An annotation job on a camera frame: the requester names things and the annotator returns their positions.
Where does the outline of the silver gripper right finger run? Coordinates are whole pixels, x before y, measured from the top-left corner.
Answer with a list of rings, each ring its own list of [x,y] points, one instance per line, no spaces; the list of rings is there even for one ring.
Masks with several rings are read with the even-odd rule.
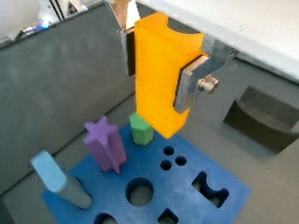
[[[206,35],[203,38],[203,53],[182,68],[174,108],[183,113],[193,105],[197,95],[202,92],[213,94],[219,86],[219,81],[213,73],[222,68],[237,56],[239,51]]]

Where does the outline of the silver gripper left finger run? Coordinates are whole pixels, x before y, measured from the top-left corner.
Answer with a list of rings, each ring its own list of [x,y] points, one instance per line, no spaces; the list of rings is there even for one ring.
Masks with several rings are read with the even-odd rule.
[[[124,74],[136,73],[135,23],[140,19],[136,0],[104,0],[118,24]]]

